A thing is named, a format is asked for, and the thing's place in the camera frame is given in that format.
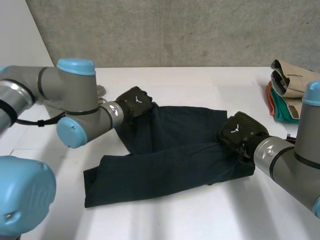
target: table surface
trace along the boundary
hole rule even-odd
[[[271,135],[297,134],[296,124],[269,116],[264,89],[268,67],[98,68],[97,83],[113,101],[139,86],[160,106],[242,111]],[[41,105],[20,117],[48,119]],[[46,219],[22,240],[318,240],[320,221],[259,169],[253,176],[201,186],[170,196],[85,209],[83,171],[103,155],[127,149],[111,130],[79,149],[59,140],[55,126],[15,124],[0,139],[0,155],[46,162],[57,192]]]

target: white wall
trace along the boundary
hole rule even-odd
[[[53,66],[25,0],[0,0],[0,66]]]
[[[53,66],[25,0],[0,0],[0,67]],[[38,120],[41,106],[34,105],[20,118]],[[28,126],[15,124],[0,138],[0,156],[10,155]]]

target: gray wall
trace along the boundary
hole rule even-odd
[[[320,0],[26,0],[54,63],[320,71]]]

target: red object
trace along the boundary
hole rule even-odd
[[[268,83],[268,85],[266,86],[265,89],[265,95],[266,95],[266,102],[268,105],[268,109],[269,109],[269,114],[271,116],[275,116],[276,115],[276,106],[275,106],[275,101],[271,95],[270,89],[272,88],[272,84],[271,81]]]

